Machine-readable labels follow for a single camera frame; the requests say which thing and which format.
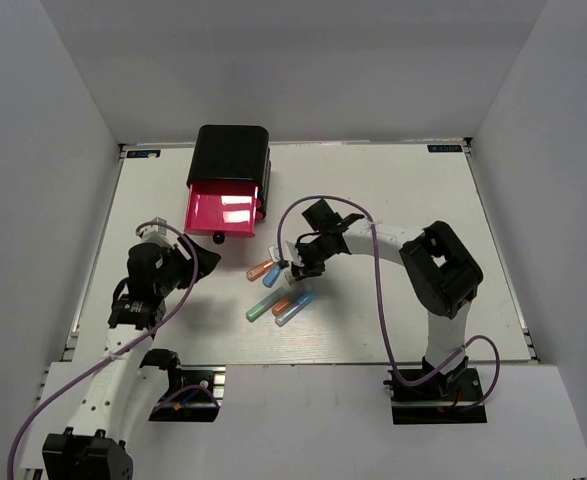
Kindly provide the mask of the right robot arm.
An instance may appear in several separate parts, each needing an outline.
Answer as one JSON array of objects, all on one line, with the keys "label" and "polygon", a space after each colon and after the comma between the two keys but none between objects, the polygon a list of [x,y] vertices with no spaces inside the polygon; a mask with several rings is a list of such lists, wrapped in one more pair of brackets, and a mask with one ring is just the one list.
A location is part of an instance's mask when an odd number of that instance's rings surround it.
[{"label": "right robot arm", "polygon": [[[329,202],[339,197],[312,195],[302,216],[313,239],[285,241],[284,222],[277,227],[278,264],[288,270],[292,282],[319,277],[332,257],[366,255],[374,261],[374,284],[382,339],[392,371],[407,387],[425,384],[434,397],[445,399],[461,385],[466,370],[466,324],[483,272],[468,249],[444,221],[422,229],[383,226],[363,207],[350,200],[342,202],[356,211],[341,216]],[[424,375],[417,380],[402,376],[394,359],[384,314],[381,262],[404,269],[420,304],[427,311],[427,347],[422,358]]]}]

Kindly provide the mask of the blue capped marker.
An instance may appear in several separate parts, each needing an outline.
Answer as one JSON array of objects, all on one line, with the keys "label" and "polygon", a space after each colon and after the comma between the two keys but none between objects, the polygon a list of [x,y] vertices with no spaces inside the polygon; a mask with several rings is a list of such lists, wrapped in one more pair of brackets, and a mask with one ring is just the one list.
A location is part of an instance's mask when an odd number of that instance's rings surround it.
[{"label": "blue capped marker", "polygon": [[272,288],[277,282],[279,277],[285,271],[279,264],[274,264],[269,271],[264,275],[262,284],[266,288]]}]

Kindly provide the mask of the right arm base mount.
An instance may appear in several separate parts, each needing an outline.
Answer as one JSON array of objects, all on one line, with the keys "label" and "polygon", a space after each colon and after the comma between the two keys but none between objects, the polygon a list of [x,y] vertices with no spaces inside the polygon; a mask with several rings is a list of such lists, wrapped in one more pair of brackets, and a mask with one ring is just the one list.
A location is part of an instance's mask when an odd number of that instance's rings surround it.
[{"label": "right arm base mount", "polygon": [[390,393],[394,425],[485,424],[483,390],[475,368],[466,369],[446,390],[431,381],[417,387],[401,384],[389,371],[383,385]]}]

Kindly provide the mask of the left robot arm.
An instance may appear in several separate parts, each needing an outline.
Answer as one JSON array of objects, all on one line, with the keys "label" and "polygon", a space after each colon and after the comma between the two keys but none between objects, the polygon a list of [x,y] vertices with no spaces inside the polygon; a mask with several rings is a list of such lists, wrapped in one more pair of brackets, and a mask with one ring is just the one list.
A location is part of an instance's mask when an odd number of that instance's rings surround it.
[{"label": "left robot arm", "polygon": [[42,447],[51,479],[130,479],[133,459],[126,450],[125,424],[149,410],[150,386],[172,399],[184,387],[179,357],[152,346],[154,329],[166,314],[166,298],[190,290],[210,275],[221,257],[181,238],[170,244],[158,234],[131,247],[127,274],[113,291],[103,358],[64,431],[49,434]]}]

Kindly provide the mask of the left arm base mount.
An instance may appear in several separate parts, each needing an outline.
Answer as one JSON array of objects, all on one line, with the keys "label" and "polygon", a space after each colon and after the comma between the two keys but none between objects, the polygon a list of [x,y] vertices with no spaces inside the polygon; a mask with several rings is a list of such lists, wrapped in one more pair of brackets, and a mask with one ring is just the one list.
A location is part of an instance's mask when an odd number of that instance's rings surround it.
[{"label": "left arm base mount", "polygon": [[222,406],[225,366],[178,365],[170,372],[169,387],[148,420],[156,423],[212,423]]}]

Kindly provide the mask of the pink top drawer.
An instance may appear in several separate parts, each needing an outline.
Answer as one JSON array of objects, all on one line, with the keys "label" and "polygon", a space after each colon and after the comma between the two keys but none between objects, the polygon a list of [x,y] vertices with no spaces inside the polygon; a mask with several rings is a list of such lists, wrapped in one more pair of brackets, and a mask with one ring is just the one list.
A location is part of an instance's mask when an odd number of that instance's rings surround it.
[{"label": "pink top drawer", "polygon": [[189,187],[185,232],[212,237],[253,238],[258,186],[244,180],[195,180]]}]

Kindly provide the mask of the orange capped marker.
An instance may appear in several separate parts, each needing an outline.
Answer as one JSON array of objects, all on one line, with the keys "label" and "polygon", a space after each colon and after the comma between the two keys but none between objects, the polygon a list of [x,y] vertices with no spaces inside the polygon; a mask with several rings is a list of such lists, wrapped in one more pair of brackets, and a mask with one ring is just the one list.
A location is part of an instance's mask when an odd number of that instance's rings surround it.
[{"label": "orange capped marker", "polygon": [[246,278],[249,282],[254,282],[265,276],[274,266],[275,262],[273,260],[265,260],[249,269],[246,272]]}]

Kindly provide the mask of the blue clear-capped marker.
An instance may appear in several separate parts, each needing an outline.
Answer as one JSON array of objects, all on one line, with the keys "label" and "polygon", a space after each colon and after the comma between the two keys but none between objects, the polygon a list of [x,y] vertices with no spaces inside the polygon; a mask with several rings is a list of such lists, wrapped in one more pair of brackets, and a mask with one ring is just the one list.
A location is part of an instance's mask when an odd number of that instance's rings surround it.
[{"label": "blue clear-capped marker", "polygon": [[276,325],[278,327],[283,327],[298,313],[305,309],[310,303],[312,303],[315,298],[316,295],[314,292],[304,291],[302,296],[298,298],[297,302],[292,307],[287,309],[282,315],[275,317]]}]

